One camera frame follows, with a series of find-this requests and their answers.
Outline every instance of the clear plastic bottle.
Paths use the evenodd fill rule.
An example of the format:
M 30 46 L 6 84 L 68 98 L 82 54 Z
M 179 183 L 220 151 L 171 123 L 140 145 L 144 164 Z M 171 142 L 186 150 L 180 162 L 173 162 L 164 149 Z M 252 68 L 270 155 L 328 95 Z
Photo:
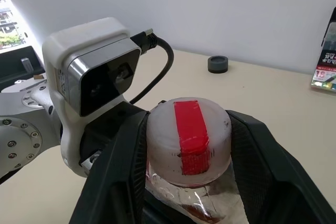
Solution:
M 181 102 L 186 101 L 194 103 L 187 103 L 185 109 Z M 195 119 L 199 115 L 193 109 L 201 112 L 206 127 L 208 166 L 200 173 L 186 175 L 183 170 L 181 129 L 187 131 L 187 136 L 191 133 L 188 140 L 194 141 L 197 136 L 192 134 L 200 132 L 194 127 L 202 127 L 202 122 L 198 124 L 199 120 Z M 196 223 L 248 223 L 231 164 L 230 134 L 228 114 L 212 101 L 179 98 L 159 104 L 151 112 L 147 125 L 147 190 Z

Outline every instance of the camera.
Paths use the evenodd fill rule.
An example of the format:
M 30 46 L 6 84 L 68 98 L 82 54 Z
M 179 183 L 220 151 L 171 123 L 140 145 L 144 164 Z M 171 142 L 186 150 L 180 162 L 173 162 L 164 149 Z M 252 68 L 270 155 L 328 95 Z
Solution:
M 129 38 L 76 51 L 58 70 L 57 89 L 80 116 L 87 116 L 130 87 L 140 54 Z

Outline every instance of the white wall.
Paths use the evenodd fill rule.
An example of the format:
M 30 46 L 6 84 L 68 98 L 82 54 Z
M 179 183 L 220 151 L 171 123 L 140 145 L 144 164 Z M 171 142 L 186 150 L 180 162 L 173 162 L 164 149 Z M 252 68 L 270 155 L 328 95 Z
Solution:
M 114 16 L 174 48 L 312 73 L 336 0 L 12 0 L 41 44 L 52 32 Z

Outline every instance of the red tape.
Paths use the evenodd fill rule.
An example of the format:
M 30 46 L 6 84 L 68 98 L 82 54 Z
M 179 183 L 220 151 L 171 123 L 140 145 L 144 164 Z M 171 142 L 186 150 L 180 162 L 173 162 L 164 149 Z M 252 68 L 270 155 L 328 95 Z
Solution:
M 182 174 L 197 175 L 209 169 L 209 137 L 197 101 L 174 102 L 180 137 Z

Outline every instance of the white bottle cap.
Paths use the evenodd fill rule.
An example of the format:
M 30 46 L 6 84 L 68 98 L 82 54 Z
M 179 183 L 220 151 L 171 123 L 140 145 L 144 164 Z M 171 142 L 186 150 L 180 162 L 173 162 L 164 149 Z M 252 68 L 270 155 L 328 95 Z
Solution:
M 186 103 L 189 110 L 184 109 L 183 102 L 187 101 L 191 101 Z M 188 136 L 188 133 L 196 134 L 202 131 L 200 124 L 194 124 L 194 120 L 199 122 L 200 117 L 201 119 L 203 117 L 203 128 L 207 135 L 204 139 L 208 139 L 206 152 L 202 155 L 199 153 L 190 155 L 190 152 L 186 154 L 185 148 L 181 145 L 183 138 Z M 195 135 L 187 138 L 187 141 L 191 141 L 188 143 L 197 141 Z M 231 121 L 226 111 L 210 100 L 203 98 L 170 100 L 160 103 L 151 111 L 147 124 L 147 144 L 151 166 L 166 181 L 183 187 L 205 185 L 218 178 L 230 164 Z M 196 167 L 196 170 L 188 169 L 190 165 L 197 166 L 200 163 L 201 170 L 199 167 Z

